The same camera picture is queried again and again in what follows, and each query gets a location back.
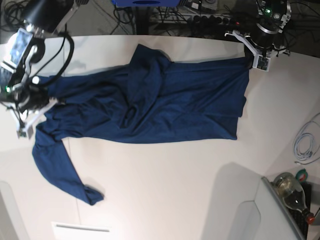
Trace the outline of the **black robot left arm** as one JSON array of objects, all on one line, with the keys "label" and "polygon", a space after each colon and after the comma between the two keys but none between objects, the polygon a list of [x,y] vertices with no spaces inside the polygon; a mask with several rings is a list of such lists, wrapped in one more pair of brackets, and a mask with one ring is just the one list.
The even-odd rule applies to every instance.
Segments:
[{"label": "black robot left arm", "polygon": [[267,72],[274,57],[290,55],[285,26],[291,19],[292,9],[287,0],[257,0],[256,5],[258,14],[249,32],[234,29],[224,35],[243,43],[251,55],[251,66]]}]

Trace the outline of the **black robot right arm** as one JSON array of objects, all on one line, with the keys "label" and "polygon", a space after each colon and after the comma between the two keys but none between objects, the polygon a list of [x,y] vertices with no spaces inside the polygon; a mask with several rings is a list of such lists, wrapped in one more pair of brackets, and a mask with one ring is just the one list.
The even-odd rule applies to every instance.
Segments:
[{"label": "black robot right arm", "polygon": [[[68,20],[86,0],[31,0],[22,12],[23,25],[9,39],[7,52],[0,63],[0,103],[13,115],[20,138],[31,138],[34,123],[54,105],[48,86],[57,81],[70,64],[75,44],[66,30]],[[69,53],[61,69],[41,82],[32,66],[45,55],[46,35],[52,34],[69,43]]]}]

